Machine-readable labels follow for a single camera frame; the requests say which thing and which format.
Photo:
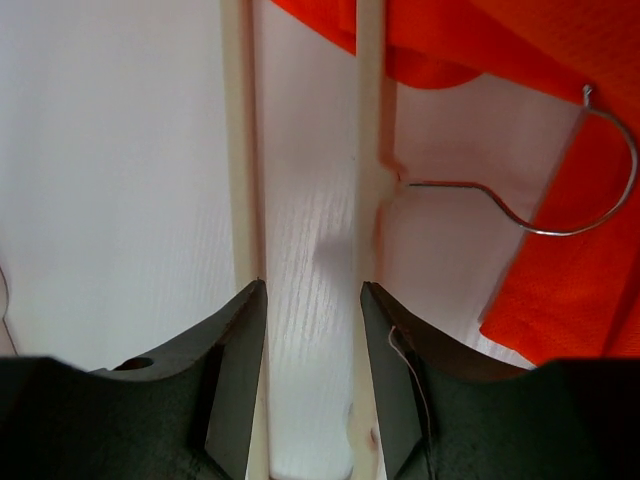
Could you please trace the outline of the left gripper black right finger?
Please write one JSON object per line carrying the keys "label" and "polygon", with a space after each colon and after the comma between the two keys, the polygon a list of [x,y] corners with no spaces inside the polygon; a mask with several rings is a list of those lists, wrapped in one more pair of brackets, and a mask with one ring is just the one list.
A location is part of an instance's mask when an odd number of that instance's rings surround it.
{"label": "left gripper black right finger", "polygon": [[639,362],[527,370],[474,350],[367,282],[361,308],[390,479],[635,479]]}

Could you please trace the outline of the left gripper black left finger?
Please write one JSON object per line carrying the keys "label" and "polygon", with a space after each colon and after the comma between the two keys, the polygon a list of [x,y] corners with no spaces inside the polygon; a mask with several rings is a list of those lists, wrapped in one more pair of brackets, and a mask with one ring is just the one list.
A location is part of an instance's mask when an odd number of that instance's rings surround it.
{"label": "left gripper black left finger", "polygon": [[241,479],[266,330],[263,281],[108,370],[1,362],[5,479]]}

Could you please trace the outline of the orange shorts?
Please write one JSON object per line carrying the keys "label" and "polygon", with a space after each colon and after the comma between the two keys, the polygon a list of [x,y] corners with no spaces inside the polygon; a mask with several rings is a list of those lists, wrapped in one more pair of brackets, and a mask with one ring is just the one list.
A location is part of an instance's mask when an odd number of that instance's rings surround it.
{"label": "orange shorts", "polygon": [[[356,62],[270,1],[255,15],[270,369],[345,374],[358,307]],[[489,75],[438,91],[402,86],[395,152],[414,178],[477,181],[518,214],[565,228],[594,208],[562,205],[563,195],[624,180],[625,145],[614,129],[597,139],[601,124]],[[589,267],[585,236],[527,235],[476,191],[404,187],[380,215],[378,281],[459,341],[520,366],[638,355],[639,258],[619,245]]]}

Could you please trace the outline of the white plastic hanger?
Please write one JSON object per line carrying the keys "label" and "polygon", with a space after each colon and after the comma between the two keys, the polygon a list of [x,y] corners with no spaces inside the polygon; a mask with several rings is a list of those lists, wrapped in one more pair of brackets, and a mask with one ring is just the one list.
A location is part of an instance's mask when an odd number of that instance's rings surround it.
{"label": "white plastic hanger", "polygon": [[[404,1],[330,2],[341,41],[351,43],[358,65],[358,141],[352,268],[372,275],[383,200],[394,188],[397,165],[386,156],[391,80],[401,80],[400,52],[442,41],[438,57],[450,70],[465,67],[520,80],[568,100],[597,87],[596,113],[605,121],[639,122],[639,5],[635,1],[446,2],[442,28],[412,17]],[[238,282],[265,270],[261,174],[256,164],[256,100],[252,5],[220,5],[223,78],[228,127],[234,268]]]}

